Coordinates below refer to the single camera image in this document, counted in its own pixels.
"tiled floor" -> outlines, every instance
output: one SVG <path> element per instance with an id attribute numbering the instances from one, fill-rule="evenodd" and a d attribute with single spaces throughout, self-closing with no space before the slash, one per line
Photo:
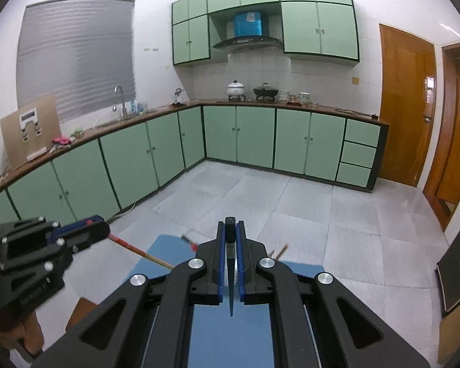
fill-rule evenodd
<path id="1" fill-rule="evenodd" d="M 438 366 L 434 269 L 447 241 L 420 190 L 379 179 L 367 194 L 205 161 L 114 221 L 111 230 L 146 250 L 163 233 L 186 233 L 196 242 L 214 238 L 226 216 L 244 220 L 247 236 L 269 251 L 287 243 L 283 259 L 323 265 Z M 68 289 L 100 302 L 137 260 L 103 241 L 75 257 L 65 274 Z M 40 321 L 50 314 L 47 304 Z M 60 326 L 43 327 L 47 346 L 61 335 Z"/>

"countertop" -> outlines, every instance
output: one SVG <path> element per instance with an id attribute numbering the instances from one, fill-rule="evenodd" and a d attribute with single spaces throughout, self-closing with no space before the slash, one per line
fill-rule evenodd
<path id="1" fill-rule="evenodd" d="M 44 163 L 47 163 L 54 158 L 57 158 L 60 155 L 63 155 L 64 153 L 67 153 L 70 149 L 79 147 L 83 144 L 86 144 L 90 141 L 96 140 L 97 138 L 100 138 L 104 135 L 113 133 L 115 131 L 121 130 L 123 128 L 131 127 L 133 125 L 137 125 L 139 123 L 143 123 L 145 121 L 148 121 L 150 119 L 154 119 L 159 116 L 167 115 L 169 113 L 173 112 L 178 112 L 182 111 L 184 109 L 189 109 L 189 108 L 194 108 L 197 106 L 211 106 L 211 105 L 231 105 L 231 106 L 258 106 L 258 107 L 270 107 L 270 108 L 281 108 L 281 109 L 293 109 L 293 110 L 300 110 L 300 111 L 308 111 L 308 112 L 318 112 L 318 113 L 325 113 L 325 114 L 332 114 L 335 116 L 341 116 L 341 117 L 346 117 L 350 119 L 357 119 L 361 121 L 365 121 L 368 123 L 373 123 L 373 124 L 380 124 L 380 125 L 388 125 L 382 120 L 372 120 L 369 119 L 368 117 L 365 116 L 359 116 L 359 115 L 354 115 L 354 114 L 349 114 L 349 113 L 344 113 L 344 112 L 337 112 L 334 107 L 330 106 L 325 106 L 325 105 L 317 105 L 314 108 L 309 108 L 306 106 L 295 106 L 295 105 L 288 105 L 285 102 L 258 102 L 258 101 L 245 101 L 245 102 L 238 102 L 238 101 L 226 101 L 224 99 L 200 99 L 200 100 L 194 100 L 190 102 L 185 102 L 185 105 L 183 106 L 172 106 L 172 105 L 167 105 L 165 107 L 159 107 L 155 109 L 150 109 L 146 111 L 145 113 L 132 117 L 130 119 L 126 119 L 122 122 L 115 123 L 113 125 L 107 126 L 107 127 L 101 127 L 101 128 L 89 128 L 84 131 L 84 134 L 81 138 L 75 140 L 69 148 L 60 148 L 59 150 L 56 150 L 54 152 L 47 152 L 44 155 L 34 159 L 31 162 L 26 163 L 25 165 L 9 171 L 6 173 L 6 178 L 1 180 L 0 182 L 0 192 L 7 188 L 9 185 L 17 181 L 19 178 L 24 177 L 26 174 L 29 172 L 33 171 L 35 168 L 38 168 L 39 166 L 43 165 Z"/>

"blue box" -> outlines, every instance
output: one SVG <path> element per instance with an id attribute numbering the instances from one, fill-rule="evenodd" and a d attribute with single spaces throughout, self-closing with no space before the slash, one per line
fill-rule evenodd
<path id="1" fill-rule="evenodd" d="M 258 11 L 238 13 L 233 19 L 235 37 L 262 36 L 263 21 Z"/>

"orange door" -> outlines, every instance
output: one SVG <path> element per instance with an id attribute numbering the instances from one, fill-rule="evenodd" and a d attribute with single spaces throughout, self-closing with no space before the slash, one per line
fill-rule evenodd
<path id="1" fill-rule="evenodd" d="M 380 25 L 383 88 L 380 118 L 390 124 L 382 178 L 416 186 L 434 116 L 435 48 L 409 33 Z"/>

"gray blind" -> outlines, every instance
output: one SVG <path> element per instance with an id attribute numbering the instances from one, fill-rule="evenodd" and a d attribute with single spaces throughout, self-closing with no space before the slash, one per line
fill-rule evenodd
<path id="1" fill-rule="evenodd" d="M 17 49 L 17 102 L 56 95 L 60 123 L 105 108 L 114 87 L 135 99 L 133 0 L 54 0 L 27 6 Z"/>

